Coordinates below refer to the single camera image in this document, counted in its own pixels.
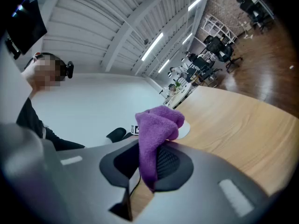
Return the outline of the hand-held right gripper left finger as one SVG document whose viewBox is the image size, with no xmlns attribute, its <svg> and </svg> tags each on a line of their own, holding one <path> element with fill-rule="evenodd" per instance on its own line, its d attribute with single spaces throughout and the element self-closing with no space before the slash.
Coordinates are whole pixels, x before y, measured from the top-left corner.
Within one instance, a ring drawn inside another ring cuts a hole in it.
<svg viewBox="0 0 299 224">
<path fill-rule="evenodd" d="M 45 224 L 125 224 L 138 178 L 137 139 L 57 152 L 17 124 L 0 126 L 0 173 L 21 206 L 16 220 Z"/>
</svg>

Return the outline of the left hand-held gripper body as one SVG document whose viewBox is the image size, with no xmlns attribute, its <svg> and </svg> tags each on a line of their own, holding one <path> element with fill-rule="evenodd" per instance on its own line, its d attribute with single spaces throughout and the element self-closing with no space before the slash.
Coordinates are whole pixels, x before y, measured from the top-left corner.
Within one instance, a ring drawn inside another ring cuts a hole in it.
<svg viewBox="0 0 299 224">
<path fill-rule="evenodd" d="M 128 138 L 136 138 L 138 135 L 132 134 L 131 132 L 127 132 L 127 130 L 123 127 L 118 127 L 110 132 L 106 139 L 109 140 L 111 143 L 116 143 Z"/>
</svg>

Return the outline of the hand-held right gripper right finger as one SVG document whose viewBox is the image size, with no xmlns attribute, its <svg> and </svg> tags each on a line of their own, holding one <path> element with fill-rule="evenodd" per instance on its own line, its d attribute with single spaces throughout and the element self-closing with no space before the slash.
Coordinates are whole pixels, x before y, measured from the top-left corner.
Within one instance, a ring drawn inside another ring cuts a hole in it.
<svg viewBox="0 0 299 224">
<path fill-rule="evenodd" d="M 165 147 L 190 157 L 193 173 L 179 189 L 156 192 L 135 224 L 257 224 L 277 197 L 219 156 L 169 141 Z"/>
</svg>

